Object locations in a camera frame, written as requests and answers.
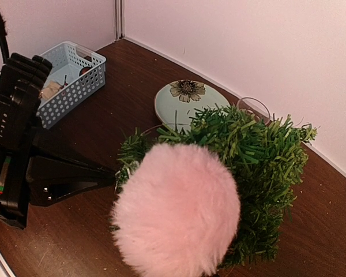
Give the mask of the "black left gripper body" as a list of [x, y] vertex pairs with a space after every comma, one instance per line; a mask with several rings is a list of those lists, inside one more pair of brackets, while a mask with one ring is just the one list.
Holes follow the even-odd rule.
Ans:
[[0, 220], [16, 229], [25, 229], [29, 206], [26, 181], [32, 139], [17, 150], [0, 144]]

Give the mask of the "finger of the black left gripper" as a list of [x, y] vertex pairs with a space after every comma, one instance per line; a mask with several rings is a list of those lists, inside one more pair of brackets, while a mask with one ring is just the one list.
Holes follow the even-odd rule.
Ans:
[[82, 156], [56, 137], [36, 135], [31, 150], [27, 184], [32, 205], [48, 207], [114, 184], [115, 170]]

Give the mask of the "pink pompom ornament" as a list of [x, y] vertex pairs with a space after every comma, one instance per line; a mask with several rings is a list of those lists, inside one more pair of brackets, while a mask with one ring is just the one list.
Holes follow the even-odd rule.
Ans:
[[115, 203], [116, 246], [141, 276], [212, 275], [237, 234], [240, 198], [219, 157], [157, 144]]

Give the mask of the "small green christmas tree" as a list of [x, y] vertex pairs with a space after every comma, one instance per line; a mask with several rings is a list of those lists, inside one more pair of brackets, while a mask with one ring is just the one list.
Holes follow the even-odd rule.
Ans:
[[274, 260], [279, 228], [301, 183], [308, 155], [302, 145], [313, 141], [317, 129], [311, 124], [295, 126], [290, 117], [265, 122], [235, 106], [195, 109], [189, 128], [175, 121], [156, 127], [157, 137], [135, 133], [121, 146], [121, 169], [116, 191], [157, 143], [197, 144], [218, 154], [237, 182], [241, 200], [238, 237], [233, 239], [221, 267]]

